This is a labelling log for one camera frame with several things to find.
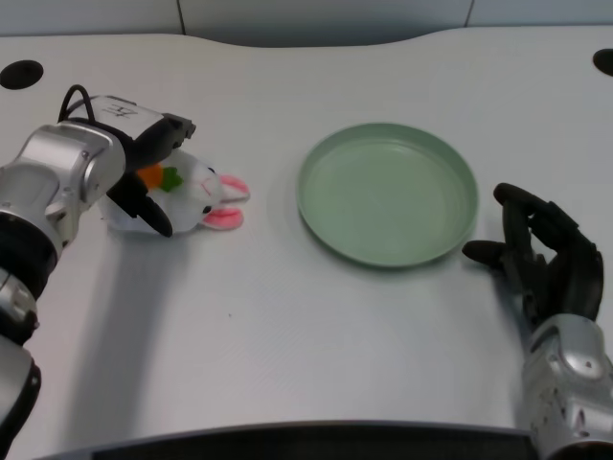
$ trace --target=pink bunny ear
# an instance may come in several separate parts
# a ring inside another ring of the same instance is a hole
[[[242,222],[242,211],[239,208],[222,208],[211,211],[201,223],[215,230],[232,230],[239,228]]]
[[[223,186],[223,199],[221,202],[243,201],[249,199],[249,187],[242,180],[233,175],[219,177]]]

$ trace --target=robotic hand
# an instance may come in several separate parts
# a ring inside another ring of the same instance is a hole
[[[70,108],[73,94],[83,97]],[[195,131],[191,121],[70,88],[57,125],[42,126],[0,169],[0,458],[30,415],[40,370],[22,348],[38,327],[36,299],[79,217],[107,194],[160,234],[170,221],[136,170],[166,158]]]
[[[553,202],[509,184],[505,243],[468,242],[470,259],[506,274],[523,297],[533,333],[522,380],[524,407],[542,459],[613,458],[613,367],[596,325],[602,299],[601,253]],[[557,255],[534,254],[532,234]]]

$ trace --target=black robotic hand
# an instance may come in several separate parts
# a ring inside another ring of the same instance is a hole
[[[551,201],[504,183],[495,188],[494,197],[503,207],[506,242],[470,241],[465,255],[507,275],[522,294],[524,315],[533,329],[558,313],[595,321],[603,288],[596,245]],[[557,253],[548,264],[534,253],[532,235]]]

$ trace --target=orange carrot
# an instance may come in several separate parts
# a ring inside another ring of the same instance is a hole
[[[138,170],[136,173],[141,179],[143,179],[145,185],[147,185],[148,190],[156,189],[162,185],[162,180],[164,178],[164,170],[159,163]]]

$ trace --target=plush toy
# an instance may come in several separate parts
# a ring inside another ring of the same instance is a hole
[[[175,150],[162,163],[138,171],[148,195],[168,216],[174,233],[188,232],[196,225],[216,230],[240,227],[242,211],[226,204],[249,198],[246,184],[231,175],[219,175],[204,162]],[[118,230],[155,233],[140,218],[131,218],[113,201],[100,202],[102,215]]]

